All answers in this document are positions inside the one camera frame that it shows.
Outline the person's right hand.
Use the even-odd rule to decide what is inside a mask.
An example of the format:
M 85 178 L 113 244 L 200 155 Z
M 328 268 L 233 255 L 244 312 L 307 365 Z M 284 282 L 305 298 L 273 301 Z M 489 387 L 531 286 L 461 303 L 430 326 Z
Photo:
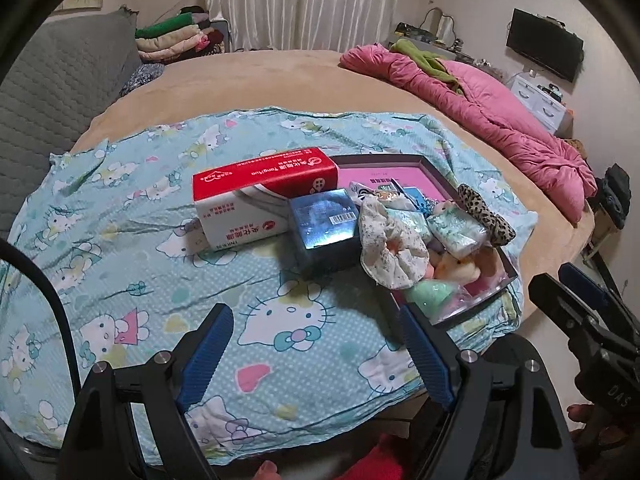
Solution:
M 572 404 L 566 409 L 568 419 L 582 424 L 570 432 L 574 448 L 578 453 L 614 455 L 639 441 L 639 429 L 619 427 L 612 416 L 600 406 Z

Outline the person's left hand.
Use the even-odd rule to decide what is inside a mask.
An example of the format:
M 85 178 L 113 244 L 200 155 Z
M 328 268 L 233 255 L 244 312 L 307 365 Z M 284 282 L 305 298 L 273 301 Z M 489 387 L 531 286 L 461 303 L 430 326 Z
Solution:
M 265 460 L 255 472 L 253 480 L 281 480 L 278 466 L 271 460 Z

